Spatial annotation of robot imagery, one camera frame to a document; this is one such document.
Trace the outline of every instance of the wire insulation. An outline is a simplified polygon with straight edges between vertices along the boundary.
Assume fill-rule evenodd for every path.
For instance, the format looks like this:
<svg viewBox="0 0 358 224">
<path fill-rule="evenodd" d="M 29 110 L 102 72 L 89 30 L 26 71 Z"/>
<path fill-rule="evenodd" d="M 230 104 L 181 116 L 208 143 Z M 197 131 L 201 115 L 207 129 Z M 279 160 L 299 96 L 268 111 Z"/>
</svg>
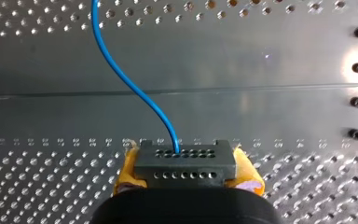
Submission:
<svg viewBox="0 0 358 224">
<path fill-rule="evenodd" d="M 103 37 L 101 35 L 101 30 L 98 22 L 98 2 L 99 0 L 92 0 L 91 5 L 91 23 L 92 23 L 92 31 L 94 33 L 95 40 L 97 41 L 98 47 L 100 48 L 101 53 L 103 54 L 106 61 L 109 63 L 110 67 L 116 72 L 118 77 L 128 86 L 132 91 L 134 91 L 142 100 L 145 101 L 159 116 L 161 121 L 164 123 L 165 127 L 168 129 L 170 137 L 172 139 L 173 149 L 176 153 L 180 152 L 178 137 L 176 136 L 175 129 L 173 128 L 170 120 L 167 116 L 162 112 L 161 108 L 156 105 L 156 103 L 148 97 L 139 87 L 135 85 L 118 64 L 113 60 L 112 56 L 109 54 L 109 50 L 103 42 Z"/>
</svg>

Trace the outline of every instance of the blue wire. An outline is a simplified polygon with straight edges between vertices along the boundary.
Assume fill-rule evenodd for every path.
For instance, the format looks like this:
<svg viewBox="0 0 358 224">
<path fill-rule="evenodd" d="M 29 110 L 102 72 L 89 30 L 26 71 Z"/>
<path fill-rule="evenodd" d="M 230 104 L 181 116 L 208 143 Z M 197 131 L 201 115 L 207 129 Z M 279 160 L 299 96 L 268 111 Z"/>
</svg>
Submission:
<svg viewBox="0 0 358 224">
<path fill-rule="evenodd" d="M 159 118 L 164 123 L 165 127 L 168 129 L 168 132 L 170 133 L 171 139 L 172 139 L 172 145 L 176 153 L 180 152 L 179 148 L 179 141 L 178 137 L 176 136 L 175 129 L 173 128 L 170 120 L 167 118 L 167 116 L 162 112 L 162 110 L 154 103 L 150 97 L 148 97 L 139 87 L 135 85 L 127 76 L 124 74 L 124 72 L 120 69 L 118 64 L 113 60 L 112 56 L 109 54 L 109 51 L 106 47 L 106 45 L 103 42 L 103 38 L 101 35 L 100 26 L 98 23 L 98 2 L 99 0 L 92 0 L 92 6 L 91 6 L 91 23 L 92 23 L 92 31 L 94 33 L 95 40 L 97 41 L 98 47 L 100 48 L 101 53 L 103 54 L 106 61 L 109 63 L 110 67 L 116 72 L 116 74 L 123 80 L 125 84 L 127 84 L 128 87 L 132 91 L 134 91 L 139 97 L 141 97 L 142 100 L 145 101 L 159 116 Z"/>
</svg>

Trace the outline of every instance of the blue cable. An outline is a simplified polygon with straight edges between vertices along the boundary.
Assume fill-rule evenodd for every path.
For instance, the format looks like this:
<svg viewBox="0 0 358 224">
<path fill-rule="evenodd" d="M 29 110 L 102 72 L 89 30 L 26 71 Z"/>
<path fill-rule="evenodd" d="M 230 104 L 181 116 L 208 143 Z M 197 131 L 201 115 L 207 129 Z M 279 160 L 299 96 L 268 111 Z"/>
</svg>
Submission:
<svg viewBox="0 0 358 224">
<path fill-rule="evenodd" d="M 100 48 L 101 53 L 103 54 L 106 61 L 109 63 L 110 67 L 116 72 L 116 74 L 123 80 L 123 82 L 130 87 L 132 91 L 134 91 L 142 100 L 145 101 L 159 116 L 159 118 L 164 123 L 165 127 L 168 129 L 172 139 L 173 149 L 176 153 L 180 152 L 178 137 L 176 136 L 175 129 L 173 128 L 170 120 L 167 116 L 162 112 L 162 110 L 154 103 L 150 97 L 148 97 L 139 87 L 135 85 L 124 72 L 120 69 L 118 64 L 113 60 L 112 56 L 109 54 L 109 50 L 103 42 L 103 37 L 101 35 L 100 26 L 98 23 L 98 2 L 99 0 L 92 0 L 91 5 L 91 23 L 92 23 L 92 31 L 94 33 L 95 40 L 97 41 L 98 47 Z"/>
</svg>

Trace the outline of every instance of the brushed metal surface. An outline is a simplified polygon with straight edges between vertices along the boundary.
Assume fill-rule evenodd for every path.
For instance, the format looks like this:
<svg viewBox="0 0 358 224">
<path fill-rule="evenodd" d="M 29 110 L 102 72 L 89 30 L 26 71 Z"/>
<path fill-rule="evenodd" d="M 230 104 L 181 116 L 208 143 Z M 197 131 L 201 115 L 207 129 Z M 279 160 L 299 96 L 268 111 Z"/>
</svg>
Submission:
<svg viewBox="0 0 358 224">
<path fill-rule="evenodd" d="M 232 0 L 208 9 L 117 0 L 102 1 L 100 12 L 108 48 L 145 90 L 358 83 L 358 1 Z M 90 1 L 0 1 L 0 94 L 127 91 L 96 48 L 89 14 Z"/>
<path fill-rule="evenodd" d="M 349 106 L 354 95 L 358 88 L 152 97 L 172 118 L 184 144 L 210 144 L 216 138 L 226 138 L 232 146 L 241 144 L 266 179 L 265 197 L 284 223 L 358 223 L 358 141 L 345 137 L 348 128 L 358 129 L 358 108 Z M 95 156 L 106 138 L 112 138 L 112 155 L 123 152 L 130 139 L 169 141 L 156 115 L 131 95 L 0 99 L 0 138 L 19 138 L 20 146 L 33 138 L 38 150 L 43 138 L 57 144 L 58 139 L 72 144 L 78 138 L 81 146 L 95 138 L 98 150 L 89 150 Z M 65 213 L 46 210 L 37 217 L 48 212 L 48 223 Z"/>
</svg>

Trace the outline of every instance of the perforated metal sheet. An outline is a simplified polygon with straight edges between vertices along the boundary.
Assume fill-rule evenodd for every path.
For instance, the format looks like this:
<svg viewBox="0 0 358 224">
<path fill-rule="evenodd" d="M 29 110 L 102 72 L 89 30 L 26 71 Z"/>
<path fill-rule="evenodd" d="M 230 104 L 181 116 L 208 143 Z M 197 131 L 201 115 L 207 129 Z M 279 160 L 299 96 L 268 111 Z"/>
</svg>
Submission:
<svg viewBox="0 0 358 224">
<path fill-rule="evenodd" d="M 0 137 L 0 223 L 89 223 L 122 162 L 112 139 L 71 140 Z"/>
<path fill-rule="evenodd" d="M 167 143 L 163 125 L 104 62 L 89 14 L 90 1 L 0 1 L 1 224 L 87 223 L 110 195 L 129 139 Z M 358 129 L 349 106 L 358 96 L 357 0 L 111 0 L 101 1 L 100 19 L 118 63 L 153 93 L 185 144 L 242 144 L 284 223 L 358 223 L 358 142 L 345 138 Z M 52 97 L 63 92 L 74 96 Z M 32 93 L 40 95 L 17 98 Z"/>
<path fill-rule="evenodd" d="M 172 122 L 177 124 L 176 131 L 182 142 L 210 144 L 214 139 L 225 138 L 230 140 L 232 146 L 241 143 L 242 149 L 265 177 L 265 197 L 277 207 L 284 223 L 358 223 L 358 141 L 345 137 L 347 128 L 358 129 L 358 108 L 348 105 L 352 95 L 358 95 L 358 88 L 211 91 L 154 94 L 152 97 L 163 106 Z M 183 105 L 186 105 L 186 110 L 181 110 Z M 25 113 L 31 110 L 32 116 Z M 135 116 L 138 111 L 144 111 L 142 116 Z M 124 119 L 132 113 L 134 116 L 131 119 Z M 76 215 L 81 215 L 76 223 L 86 222 L 90 219 L 92 209 L 111 192 L 102 191 L 102 188 L 103 185 L 109 189 L 113 187 L 109 177 L 117 176 L 117 169 L 122 164 L 122 157 L 117 160 L 116 153 L 122 155 L 124 148 L 131 145 L 129 138 L 136 142 L 152 139 L 155 143 L 167 143 L 169 136 L 162 126 L 156 115 L 133 96 L 1 99 L 0 138 L 5 137 L 9 143 L 13 143 L 16 137 L 9 136 L 28 133 L 27 137 L 18 137 L 19 146 L 0 148 L 0 166 L 4 167 L 0 172 L 0 183 L 6 181 L 2 187 L 6 191 L 2 192 L 8 192 L 7 189 L 14 186 L 16 180 L 21 183 L 15 189 L 19 196 L 24 188 L 29 189 L 29 194 L 21 196 L 19 208 L 13 210 L 7 220 L 20 216 L 21 210 L 26 214 L 20 216 L 21 220 L 33 217 L 33 213 L 27 213 L 21 207 L 30 203 L 37 209 L 36 204 L 42 202 L 32 203 L 31 199 L 39 199 L 34 193 L 43 182 L 47 182 L 40 200 L 49 197 L 50 191 L 56 189 L 53 187 L 57 184 L 62 184 L 62 187 L 57 189 L 57 200 L 49 197 L 46 210 L 39 211 L 34 217 L 34 223 L 40 222 L 48 213 L 51 213 L 48 223 L 61 219 L 62 214 L 66 214 L 67 218 L 62 221 L 76 220 Z M 34 147 L 27 147 L 31 136 Z M 46 149 L 43 147 L 44 138 L 51 142 Z M 73 146 L 77 138 L 81 146 L 79 149 Z M 112 146 L 105 148 L 105 141 L 110 138 Z M 59 139 L 63 139 L 65 147 L 59 147 Z M 90 147 L 90 139 L 96 139 L 96 147 Z M 15 156 L 9 158 L 10 165 L 4 165 L 3 158 L 8 157 L 10 150 L 15 152 Z M 106 157 L 99 159 L 101 150 Z M 23 151 L 28 151 L 28 155 L 23 157 Z M 43 152 L 40 157 L 37 157 L 38 151 Z M 52 158 L 52 151 L 58 154 L 54 163 L 46 166 L 45 159 Z M 61 167 L 59 162 L 66 158 L 68 151 L 74 154 L 67 159 L 67 166 Z M 83 160 L 84 151 L 89 155 L 83 162 L 84 166 L 78 169 L 74 164 L 77 159 Z M 17 158 L 23 158 L 24 164 L 17 165 Z M 36 166 L 30 163 L 32 158 L 37 159 Z M 116 162 L 114 167 L 106 166 L 108 158 Z M 99 161 L 100 167 L 93 168 L 90 165 L 94 159 Z M 13 178 L 8 181 L 5 174 L 10 172 L 8 169 L 11 166 L 17 166 L 18 170 L 11 172 Z M 29 174 L 25 172 L 27 166 L 31 167 Z M 45 172 L 40 174 L 39 181 L 33 181 L 34 174 L 38 174 L 42 166 L 46 167 Z M 60 168 L 59 174 L 54 181 L 48 182 L 46 177 L 48 174 L 55 175 L 55 167 Z M 71 167 L 75 168 L 74 175 L 69 175 Z M 90 168 L 90 175 L 83 174 L 86 167 Z M 107 169 L 106 175 L 99 175 L 101 183 L 94 184 L 93 177 L 103 167 Z M 26 174 L 26 181 L 19 180 L 21 173 Z M 68 183 L 62 183 L 63 175 L 70 176 Z M 84 183 L 77 183 L 79 175 L 85 176 Z M 27 187 L 29 182 L 34 182 L 30 188 Z M 66 199 L 64 190 L 73 184 L 77 184 L 75 190 L 78 191 Z M 87 199 L 78 198 L 82 190 L 87 191 Z M 93 199 L 97 191 L 102 193 L 101 200 Z M 6 194 L 0 194 L 0 201 L 4 201 Z M 4 201 L 6 207 L 0 209 L 2 215 L 17 200 L 17 195 L 8 196 L 7 201 Z M 52 206 L 59 202 L 59 198 L 64 198 L 63 204 L 66 206 L 59 206 L 59 210 L 54 212 Z M 74 200 L 78 200 L 78 209 L 68 214 L 68 203 Z M 87 206 L 90 200 L 94 200 L 95 204 L 89 208 L 88 214 L 81 214 L 81 208 Z"/>
</svg>

